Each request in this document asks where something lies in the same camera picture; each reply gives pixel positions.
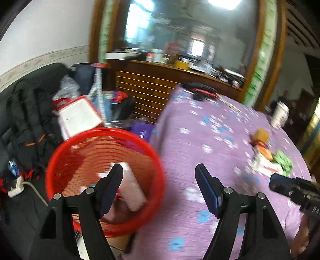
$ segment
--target clear plastic bag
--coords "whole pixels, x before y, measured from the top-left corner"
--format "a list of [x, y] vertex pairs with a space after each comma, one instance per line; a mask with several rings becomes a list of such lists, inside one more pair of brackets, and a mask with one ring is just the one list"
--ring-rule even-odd
[[73, 78], [65, 75], [60, 83], [60, 90], [53, 96], [52, 100], [59, 99], [73, 100], [80, 96], [79, 85]]

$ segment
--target green cloth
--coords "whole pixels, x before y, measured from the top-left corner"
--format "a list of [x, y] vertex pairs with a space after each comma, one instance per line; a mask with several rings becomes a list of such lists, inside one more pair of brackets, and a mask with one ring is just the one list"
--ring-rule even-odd
[[291, 159], [286, 156], [282, 151], [278, 151], [273, 155], [273, 159], [276, 163], [280, 164], [283, 169], [283, 175], [289, 177], [292, 169], [293, 163]]

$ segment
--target white cable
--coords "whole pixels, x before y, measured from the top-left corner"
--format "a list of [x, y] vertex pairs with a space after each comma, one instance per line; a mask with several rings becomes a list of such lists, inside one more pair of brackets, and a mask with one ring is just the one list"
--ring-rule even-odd
[[38, 195], [38, 197], [43, 201], [43, 203], [48, 206], [48, 203], [44, 200], [44, 198], [40, 195], [40, 193], [38, 192], [38, 190], [36, 189], [36, 187], [30, 183], [30, 182], [23, 182], [22, 183], [23, 185], [26, 184], [26, 185], [29, 185], [34, 191], [35, 193]]

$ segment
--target bed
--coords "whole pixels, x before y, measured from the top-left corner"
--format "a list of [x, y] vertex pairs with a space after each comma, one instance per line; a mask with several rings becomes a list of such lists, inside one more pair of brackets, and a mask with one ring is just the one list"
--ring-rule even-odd
[[[268, 188], [269, 178], [252, 170], [254, 156], [248, 143], [257, 128], [270, 135], [270, 150], [282, 150], [294, 162], [291, 177], [311, 180], [307, 166], [283, 129], [273, 129], [266, 116], [223, 97], [237, 112], [220, 101], [197, 102], [181, 87], [175, 88], [151, 136], [165, 172], [163, 206], [155, 218], [137, 233], [124, 260], [202, 259], [218, 225], [210, 214], [195, 180], [195, 166], [203, 163], [212, 176], [238, 193], [261, 191], [271, 202], [290, 243], [302, 217], [299, 206]], [[230, 259], [237, 259], [245, 216], [241, 215]]]

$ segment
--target wallpaper border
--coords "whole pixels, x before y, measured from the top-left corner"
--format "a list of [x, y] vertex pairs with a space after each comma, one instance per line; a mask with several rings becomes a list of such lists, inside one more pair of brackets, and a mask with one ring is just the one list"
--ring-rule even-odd
[[70, 56], [84, 54], [89, 52], [88, 45], [68, 48], [64, 50], [45, 53], [38, 57], [27, 60], [14, 68], [8, 70], [4, 74], [0, 75], [0, 92], [3, 91], [8, 84], [15, 82], [23, 75], [34, 71], [37, 68], [43, 67], [47, 64], [54, 63], [63, 58]]

